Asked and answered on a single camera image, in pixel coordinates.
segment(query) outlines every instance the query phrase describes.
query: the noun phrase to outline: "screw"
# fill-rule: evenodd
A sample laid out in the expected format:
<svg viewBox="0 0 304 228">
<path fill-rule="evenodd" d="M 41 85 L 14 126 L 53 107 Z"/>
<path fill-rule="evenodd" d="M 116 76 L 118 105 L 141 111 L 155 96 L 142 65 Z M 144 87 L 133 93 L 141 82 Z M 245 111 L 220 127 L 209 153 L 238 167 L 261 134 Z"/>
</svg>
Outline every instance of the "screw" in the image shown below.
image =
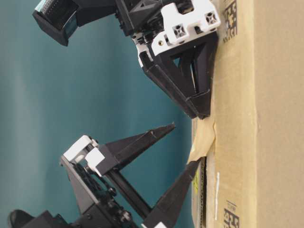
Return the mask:
<svg viewBox="0 0 304 228">
<path fill-rule="evenodd" d="M 111 196 L 116 196 L 117 193 L 116 193 L 116 189 L 115 188 L 109 188 L 109 193 L 111 194 Z"/>
</svg>

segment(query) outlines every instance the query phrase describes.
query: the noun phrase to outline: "corrugated cardboard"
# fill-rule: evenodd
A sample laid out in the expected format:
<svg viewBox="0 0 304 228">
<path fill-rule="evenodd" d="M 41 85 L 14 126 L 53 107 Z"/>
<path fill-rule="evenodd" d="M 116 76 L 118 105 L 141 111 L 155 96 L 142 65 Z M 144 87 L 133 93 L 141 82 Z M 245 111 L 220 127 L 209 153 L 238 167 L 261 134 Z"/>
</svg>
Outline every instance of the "corrugated cardboard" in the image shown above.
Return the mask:
<svg viewBox="0 0 304 228">
<path fill-rule="evenodd" d="M 194 157 L 208 153 L 207 214 L 197 178 L 194 223 L 200 228 L 204 216 L 207 228 L 303 227 L 304 1 L 218 3 L 215 140 L 207 151 L 192 148 Z M 208 131 L 193 125 L 201 148 Z"/>
</svg>

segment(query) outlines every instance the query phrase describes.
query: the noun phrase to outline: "qr code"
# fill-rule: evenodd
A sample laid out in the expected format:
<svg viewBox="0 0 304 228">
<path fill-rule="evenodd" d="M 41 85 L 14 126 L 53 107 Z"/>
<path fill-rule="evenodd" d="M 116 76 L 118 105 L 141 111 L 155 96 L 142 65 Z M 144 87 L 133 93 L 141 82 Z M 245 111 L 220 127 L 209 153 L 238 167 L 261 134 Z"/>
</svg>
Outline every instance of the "qr code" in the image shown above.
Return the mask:
<svg viewBox="0 0 304 228">
<path fill-rule="evenodd" d="M 226 35 L 224 43 L 231 40 L 238 34 L 238 15 L 237 15 L 237 1 L 233 1 L 224 11 Z"/>
<path fill-rule="evenodd" d="M 239 217 L 224 209 L 224 228 L 239 228 Z"/>
</svg>

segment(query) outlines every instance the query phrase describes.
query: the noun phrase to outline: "black plastic part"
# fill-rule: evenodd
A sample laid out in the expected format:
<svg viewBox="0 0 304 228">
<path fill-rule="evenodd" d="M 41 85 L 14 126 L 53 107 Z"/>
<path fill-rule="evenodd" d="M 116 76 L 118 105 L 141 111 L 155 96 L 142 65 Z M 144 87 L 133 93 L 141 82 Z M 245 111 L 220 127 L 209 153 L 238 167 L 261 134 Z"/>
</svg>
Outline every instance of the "black plastic part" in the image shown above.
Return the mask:
<svg viewBox="0 0 304 228">
<path fill-rule="evenodd" d="M 50 37 L 52 37 L 54 40 L 56 40 L 59 44 L 63 46 L 68 46 L 68 36 L 66 34 L 66 31 L 58 30 L 53 25 L 51 25 L 46 19 L 44 19 L 40 13 L 37 11 L 34 11 L 33 17 L 38 23 L 39 27 L 42 31 L 47 33 Z"/>
<path fill-rule="evenodd" d="M 68 178 L 77 200 L 79 212 L 80 214 L 83 214 L 95 203 L 98 203 L 98 199 L 91 191 L 90 187 L 86 185 L 84 178 L 79 175 L 73 165 L 70 164 L 64 156 L 61 157 L 61 164 L 67 171 Z"/>
<path fill-rule="evenodd" d="M 190 117 L 210 115 L 211 77 L 217 49 L 216 32 L 153 55 L 140 53 L 145 74 Z"/>
<path fill-rule="evenodd" d="M 47 0 L 40 13 L 60 31 L 77 8 L 72 0 Z"/>
<path fill-rule="evenodd" d="M 10 228 L 71 228 L 61 216 L 52 215 L 45 211 L 37 218 L 30 216 L 28 213 L 16 210 L 9 216 Z"/>
<path fill-rule="evenodd" d="M 8 225 L 10 228 L 22 228 L 34 217 L 22 210 L 15 210 L 8 216 Z"/>
<path fill-rule="evenodd" d="M 149 130 L 146 133 L 102 145 L 99 150 L 105 159 L 96 168 L 101 175 L 113 168 L 121 170 L 141 153 L 166 136 L 175 128 L 174 124 Z"/>
<path fill-rule="evenodd" d="M 150 206 L 119 171 L 110 171 L 106 174 L 106 177 L 119 190 L 121 195 L 128 201 L 142 219 L 145 219 L 150 214 L 152 211 Z"/>
<path fill-rule="evenodd" d="M 152 18 L 162 20 L 160 10 L 169 3 L 179 3 L 185 0 L 115 0 L 116 13 L 121 29 L 126 36 L 136 32 L 151 31 L 147 24 Z"/>
<path fill-rule="evenodd" d="M 78 6 L 77 24 L 83 26 L 116 12 L 114 0 L 73 0 Z"/>
<path fill-rule="evenodd" d="M 175 183 L 159 199 L 152 212 L 143 222 L 146 227 L 156 227 L 160 222 L 163 223 L 166 228 L 174 227 L 189 186 L 194 179 L 199 162 L 200 160 L 190 162 Z"/>
</svg>

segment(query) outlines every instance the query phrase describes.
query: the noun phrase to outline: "teal background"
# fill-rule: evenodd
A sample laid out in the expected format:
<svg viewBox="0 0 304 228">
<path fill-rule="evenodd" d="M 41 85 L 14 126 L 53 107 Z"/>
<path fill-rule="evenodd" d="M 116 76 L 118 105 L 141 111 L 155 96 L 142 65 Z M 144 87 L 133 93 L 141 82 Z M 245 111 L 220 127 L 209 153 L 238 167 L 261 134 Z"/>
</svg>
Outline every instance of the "teal background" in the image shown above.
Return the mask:
<svg viewBox="0 0 304 228">
<path fill-rule="evenodd" d="M 37 4 L 0 7 L 0 227 L 16 208 L 77 218 L 58 162 L 81 135 L 105 143 L 174 121 L 176 130 L 123 170 L 153 205 L 185 166 L 190 119 L 144 75 L 114 16 L 78 29 L 66 48 L 38 28 Z M 193 227 L 190 195 L 176 227 Z"/>
</svg>

